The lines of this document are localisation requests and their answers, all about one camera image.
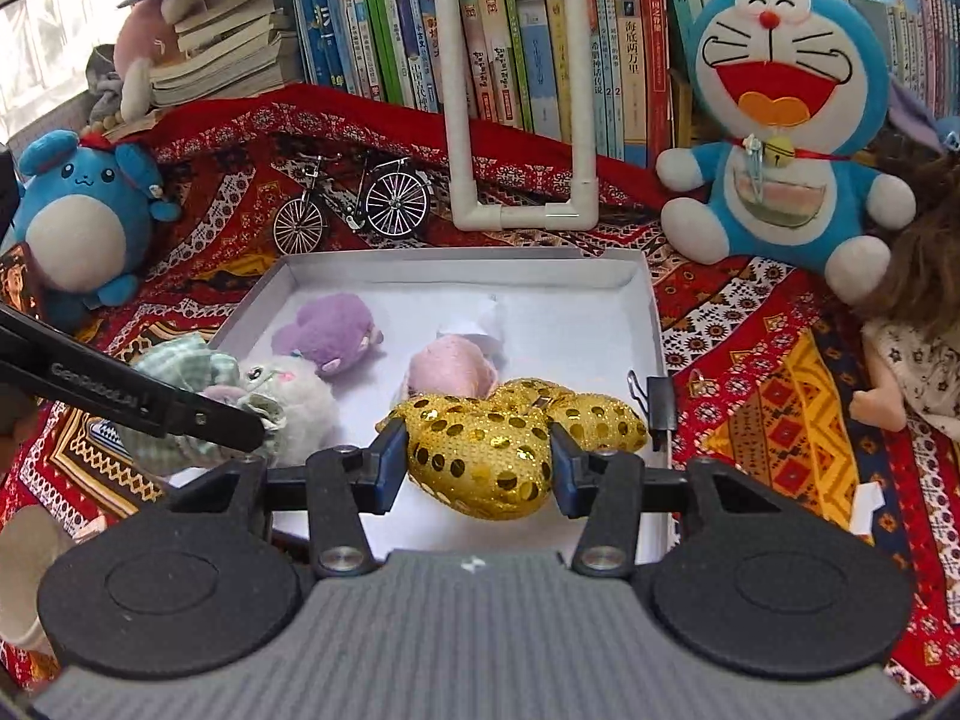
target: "blue round plush toy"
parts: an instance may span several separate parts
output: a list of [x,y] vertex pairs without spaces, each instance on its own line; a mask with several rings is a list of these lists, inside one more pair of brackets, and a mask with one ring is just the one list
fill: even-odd
[[865,298],[890,250],[864,215],[913,220],[909,187],[851,161],[887,115],[880,42],[843,0],[711,0],[691,30],[690,80],[728,141],[672,148],[656,173],[673,190],[712,182],[709,202],[664,206],[667,240],[704,264],[732,254],[819,272],[839,298]]
[[132,299],[152,220],[175,221],[181,211],[162,199],[150,156],[139,146],[57,130],[27,146],[19,170],[30,180],[13,240],[30,247],[49,322],[73,332],[87,309]]

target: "gold sequin plush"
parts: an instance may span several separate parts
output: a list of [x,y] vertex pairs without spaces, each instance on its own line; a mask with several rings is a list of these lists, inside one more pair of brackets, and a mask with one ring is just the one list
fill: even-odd
[[541,379],[505,382],[487,400],[412,397],[378,423],[378,431],[396,416],[407,426],[411,478],[480,519],[526,517],[544,504],[553,476],[553,421],[587,450],[635,452],[647,442],[643,420],[622,401]]

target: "metal screw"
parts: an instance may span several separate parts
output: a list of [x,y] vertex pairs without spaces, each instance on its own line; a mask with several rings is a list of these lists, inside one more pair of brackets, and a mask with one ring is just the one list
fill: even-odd
[[627,556],[619,547],[590,547],[581,557],[581,562],[594,571],[613,571],[626,562]]
[[363,553],[356,547],[333,547],[320,555],[320,565],[337,574],[346,574],[359,568],[362,562]]

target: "doraemon nose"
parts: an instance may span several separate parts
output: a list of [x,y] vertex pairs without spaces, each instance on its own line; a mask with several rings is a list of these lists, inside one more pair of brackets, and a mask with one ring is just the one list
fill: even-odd
[[760,26],[764,29],[776,29],[779,26],[779,16],[772,10],[760,13]]

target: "white pvc pipe frame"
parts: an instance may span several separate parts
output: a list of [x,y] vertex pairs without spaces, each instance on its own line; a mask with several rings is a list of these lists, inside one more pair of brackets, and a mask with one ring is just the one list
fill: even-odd
[[473,178],[467,114],[467,74],[460,0],[436,0],[443,74],[443,115],[450,168],[450,209],[461,230],[536,227],[546,230],[589,230],[600,214],[593,132],[593,60],[587,0],[564,0],[566,45],[570,72],[573,175],[570,200],[539,206],[502,206],[480,201]]

